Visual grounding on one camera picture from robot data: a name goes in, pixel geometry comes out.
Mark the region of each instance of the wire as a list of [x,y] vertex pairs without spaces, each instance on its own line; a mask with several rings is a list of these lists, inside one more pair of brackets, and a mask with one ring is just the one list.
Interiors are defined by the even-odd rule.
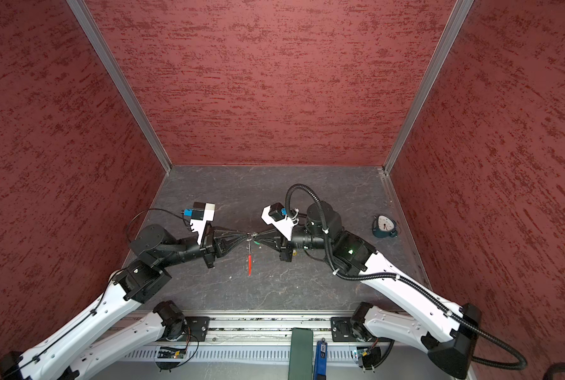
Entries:
[[33,362],[38,362],[40,361],[40,356],[42,356],[43,354],[46,353],[46,351],[48,351],[52,346],[54,346],[55,344],[57,344],[61,339],[65,338],[67,334],[69,334],[70,332],[72,332],[76,327],[80,326],[85,320],[87,320],[89,317],[96,315],[96,309],[101,306],[101,302],[103,302],[103,299],[105,298],[105,293],[107,292],[107,289],[109,288],[109,283],[111,282],[111,279],[116,277],[120,272],[124,271],[126,268],[128,267],[124,267],[122,269],[116,270],[113,275],[110,276],[109,280],[107,280],[107,286],[105,287],[105,290],[103,291],[103,293],[101,293],[101,298],[99,299],[99,301],[97,302],[96,306],[92,309],[90,309],[90,312],[88,315],[86,315],[84,318],[82,318],[82,320],[78,323],[76,323],[71,329],[67,330],[63,335],[59,336],[57,339],[54,340],[54,342],[52,342],[50,345],[48,345],[48,347],[44,348],[42,350],[42,352],[40,352],[37,355],[34,355],[33,358],[31,358],[30,361],[28,361],[27,363],[23,364],[22,366],[20,366],[19,368],[15,369],[14,371],[12,371],[11,373],[6,374],[5,376],[2,376],[0,378],[0,380],[4,380],[6,379],[8,376],[13,375],[15,373],[17,373],[18,371],[24,369],[25,367],[27,367],[29,364],[33,363]]
[[552,380],[555,373],[565,372],[565,363],[554,363],[551,365],[544,374],[542,380]]
[[478,357],[474,356],[473,362],[483,364],[483,365],[487,365],[489,367],[505,369],[505,370],[514,370],[514,371],[522,370],[522,369],[525,369],[527,367],[527,360],[526,360],[525,356],[523,356],[520,352],[518,352],[514,347],[510,346],[509,344],[500,340],[499,338],[496,338],[495,336],[491,335],[489,332],[486,332],[486,331],[482,330],[481,328],[474,326],[472,323],[469,323],[468,321],[466,321],[460,315],[455,314],[452,310],[450,310],[448,307],[446,307],[440,300],[438,300],[435,296],[430,294],[427,290],[425,290],[421,285],[416,283],[413,279],[405,277],[405,276],[399,276],[397,273],[393,273],[393,272],[380,272],[380,273],[373,273],[373,274],[368,274],[368,275],[358,275],[358,276],[349,276],[349,275],[344,275],[344,274],[339,273],[339,268],[335,268],[335,265],[333,264],[333,259],[332,259],[332,250],[333,249],[331,247],[331,240],[330,240],[329,234],[328,234],[329,228],[327,227],[327,221],[326,221],[325,216],[324,216],[323,205],[321,204],[320,198],[318,198],[318,195],[314,192],[314,190],[312,190],[310,187],[303,185],[303,184],[295,184],[295,185],[291,186],[286,191],[285,208],[287,210],[291,209],[291,195],[297,189],[302,189],[303,191],[308,193],[312,197],[312,199],[314,200],[314,203],[317,205],[318,214],[319,214],[320,219],[321,219],[323,232],[325,232],[325,233],[323,233],[324,260],[327,263],[327,265],[329,265],[329,267],[331,268],[331,270],[333,271],[333,273],[337,277],[341,278],[342,280],[346,280],[346,281],[368,281],[368,280],[376,280],[376,279],[379,279],[379,278],[381,278],[381,279],[390,278],[390,279],[394,279],[394,280],[398,280],[400,282],[403,282],[403,283],[409,285],[410,287],[414,288],[416,291],[418,291],[424,297],[426,297],[428,300],[430,300],[430,302],[432,302],[437,308],[439,308],[441,311],[443,311],[443,313],[445,313],[445,315],[447,315],[448,317],[451,317],[454,321],[456,321],[457,323],[460,323],[462,326],[464,326],[465,328],[469,329],[470,331],[478,334],[479,336],[483,337],[484,339],[489,340],[491,343],[500,347],[501,349],[508,352],[509,354],[511,354],[512,356],[514,356],[517,359],[517,361],[514,362],[514,363],[505,363],[505,362],[491,361],[491,360],[488,360],[488,359],[478,358]]
[[304,249],[304,252],[305,252],[306,255],[308,255],[308,257],[309,257],[310,259],[316,260],[317,262],[326,263],[323,258],[314,257],[314,256],[310,255],[310,254],[308,253],[308,251],[305,250],[305,249]]
[[170,368],[162,368],[160,367],[160,364],[158,362],[156,363],[157,368],[159,368],[160,370],[172,370],[175,369],[177,367],[181,367],[183,364],[186,364],[188,361],[192,360],[192,358],[196,355],[196,352],[198,352],[198,349],[200,348],[200,341],[198,340],[198,338],[195,337],[195,335],[189,335],[190,337],[194,338],[196,340],[196,349],[194,350],[194,353],[192,354],[192,356],[189,357],[189,359],[187,359],[186,361],[182,362],[182,363],[177,363],[176,365],[170,367]]
[[374,370],[377,367],[381,366],[381,364],[387,359],[388,355],[390,355],[390,351],[392,351],[393,346],[394,346],[394,340],[391,340],[390,343],[388,344],[388,347],[384,351],[384,354],[381,355],[380,361],[378,361],[377,364],[371,366],[371,368],[370,368],[371,370]]
[[233,230],[217,230],[217,232],[219,233],[231,232],[232,235],[247,235],[249,233],[245,231],[233,231]]
[[133,222],[135,221],[136,218],[140,217],[141,214],[146,213],[146,212],[148,212],[148,211],[164,211],[164,212],[166,212],[166,213],[169,213],[169,214],[171,214],[173,217],[176,217],[176,218],[181,219],[181,220],[183,221],[183,224],[185,224],[185,227],[187,228],[187,230],[189,230],[189,232],[192,232],[192,228],[191,228],[191,226],[189,225],[189,222],[187,221],[187,219],[185,218],[185,215],[177,215],[177,214],[173,213],[172,211],[165,210],[165,209],[157,209],[157,208],[154,208],[154,209],[145,209],[145,210],[141,211],[140,213],[138,213],[137,215],[135,215],[134,218],[132,218],[132,219],[130,220],[130,222],[126,225],[126,228],[124,229],[124,232],[125,232],[125,234],[126,234],[126,240],[128,240],[129,243],[132,241],[132,240],[130,239],[130,236],[129,236],[130,226],[133,224]]
[[371,352],[371,350],[373,350],[373,347],[375,347],[377,345],[377,342],[379,342],[379,341],[380,341],[379,338],[375,339],[375,342],[373,342],[373,344],[371,345],[371,347],[369,347],[367,352]]
[[243,237],[246,238],[248,236],[247,232],[234,232],[234,233],[229,233],[227,235],[219,235],[219,236],[215,236],[215,239],[223,239],[223,238],[231,238],[231,237]]

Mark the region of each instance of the marble-patterned surface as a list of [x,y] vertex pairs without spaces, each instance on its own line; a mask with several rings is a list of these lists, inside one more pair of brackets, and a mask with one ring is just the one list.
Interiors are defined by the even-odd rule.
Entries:
[[[377,239],[370,232],[372,215],[391,211],[375,167],[175,167],[166,179],[155,207],[181,213],[193,202],[216,204],[214,225],[262,231],[262,209],[284,202],[289,186],[301,182],[332,204],[348,231],[365,238],[410,276],[417,271],[405,256],[399,238]],[[306,193],[293,194],[292,207],[302,211],[311,204]],[[162,224],[178,238],[188,232],[177,218],[151,212],[146,223]],[[252,273],[248,276],[249,247]],[[323,251],[314,252],[323,256]],[[169,268],[173,276],[156,297],[153,308],[173,300],[181,309],[354,309],[369,301],[397,309],[366,285],[333,277],[326,264],[303,252],[292,263],[281,262],[274,250],[247,242],[207,269],[202,259]]]

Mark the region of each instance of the aluminum frame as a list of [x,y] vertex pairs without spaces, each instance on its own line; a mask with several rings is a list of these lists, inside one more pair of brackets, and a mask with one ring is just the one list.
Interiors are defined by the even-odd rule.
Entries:
[[[136,310],[129,313],[125,318],[122,318],[116,325],[111,327],[104,337],[115,334],[117,331],[122,330],[136,323],[137,320],[145,317],[149,313],[146,310]],[[192,316],[209,316],[212,320],[209,323],[209,330],[206,334],[206,340],[200,343],[201,350],[213,351],[237,351],[237,350],[250,350],[250,347],[259,347],[264,350],[269,349],[272,351],[277,348],[288,347],[291,344],[291,329],[298,326],[301,322],[301,327],[311,328],[314,332],[314,343],[322,338],[327,341],[327,344],[334,352],[342,352],[348,350],[351,352],[357,345],[357,342],[334,342],[330,330],[331,317],[350,317],[352,311],[306,311],[306,310],[273,310],[273,311],[184,311],[186,315]],[[395,313],[397,315],[408,315],[406,313]],[[167,343],[168,346],[175,346],[173,342]],[[386,346],[386,342],[378,344],[379,346]],[[129,353],[120,361],[154,361],[153,354],[162,342],[151,342],[146,344],[136,352]],[[407,344],[396,342],[396,348],[408,348]],[[183,359],[157,359],[158,361],[184,361]],[[349,358],[339,357],[338,363],[333,366],[346,366],[353,365]],[[197,362],[210,361],[208,358],[198,359]],[[227,358],[224,355],[213,356],[212,361],[232,361],[242,362],[239,358]],[[269,362],[268,358],[262,358],[259,362]],[[476,380],[476,376],[472,368],[468,371],[468,380]]]
[[413,260],[413,265],[418,269],[418,276],[416,276],[415,280],[421,280],[420,283],[422,285],[432,290],[430,280],[428,279],[428,275],[426,274],[426,271],[424,269],[424,264],[422,262],[422,259],[420,258],[420,254],[417,251],[417,246],[415,245],[413,235],[411,234],[411,229],[409,228],[409,224],[407,222],[407,219],[405,218],[405,213],[403,213],[403,208],[401,207],[399,196],[397,195],[396,190],[394,190],[392,178],[390,178],[388,174],[384,173],[383,168],[379,168],[378,170],[384,191],[388,195],[388,198],[390,198],[390,202],[392,202],[392,218],[396,221],[397,227],[400,231],[397,238],[405,240],[403,248],[409,250],[408,252],[405,252],[406,256]]
[[392,172],[392,167],[394,163],[399,158],[400,151],[403,149],[403,145],[405,144],[411,129],[417,119],[420,111],[424,103],[426,102],[426,98],[428,98],[428,94],[430,93],[430,89],[434,84],[435,80],[437,79],[438,73],[440,72],[441,67],[445,63],[447,55],[453,46],[453,42],[457,37],[461,29],[461,25],[464,23],[470,8],[472,7],[474,0],[457,0],[455,5],[453,6],[453,10],[451,10],[451,14],[449,19],[447,20],[447,24],[445,25],[445,29],[443,33],[440,35],[440,39],[432,54],[432,58],[430,59],[430,63],[426,68],[426,72],[424,73],[424,77],[422,82],[420,83],[420,87],[417,89],[415,93],[415,97],[413,98],[413,102],[411,102],[411,106],[409,107],[409,111],[407,112],[407,117],[403,122],[402,126],[399,130],[399,135],[397,136],[396,141],[390,150],[386,158],[386,162],[384,163],[384,173],[390,175]]
[[162,167],[165,169],[166,173],[169,173],[172,169],[172,162],[169,156],[166,154],[160,139],[154,129],[152,128],[151,123],[145,112],[141,108],[141,104],[139,104],[139,100],[136,98],[130,84],[126,80],[126,77],[122,73],[116,58],[114,58],[111,50],[107,46],[105,42],[105,38],[99,31],[99,27],[96,25],[95,19],[93,19],[92,15],[84,0],[66,0],[69,7],[72,9],[72,12],[82,30],[86,34],[86,37],[89,38],[90,43],[92,44],[93,48],[95,49],[97,55],[101,59],[101,62],[105,66],[105,69],[111,76],[113,83],[118,88],[120,95],[126,102],[130,112],[134,116],[136,123],[141,128],[141,131],[145,135],[145,138],[148,140],[149,145],[153,149],[154,153],[160,160]]

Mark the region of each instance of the blue connector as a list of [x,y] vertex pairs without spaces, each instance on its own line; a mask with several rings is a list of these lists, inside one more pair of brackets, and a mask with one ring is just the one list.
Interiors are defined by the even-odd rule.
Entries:
[[317,343],[317,354],[314,359],[314,380],[327,379],[327,343],[324,338]]

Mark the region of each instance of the red wall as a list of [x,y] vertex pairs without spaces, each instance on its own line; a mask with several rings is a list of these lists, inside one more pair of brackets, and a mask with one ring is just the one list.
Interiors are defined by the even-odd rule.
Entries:
[[103,291],[162,177],[66,2],[0,2],[0,356]]
[[175,164],[381,165],[454,0],[87,0]]
[[392,176],[434,290],[527,356],[481,378],[565,361],[565,2],[475,2]]

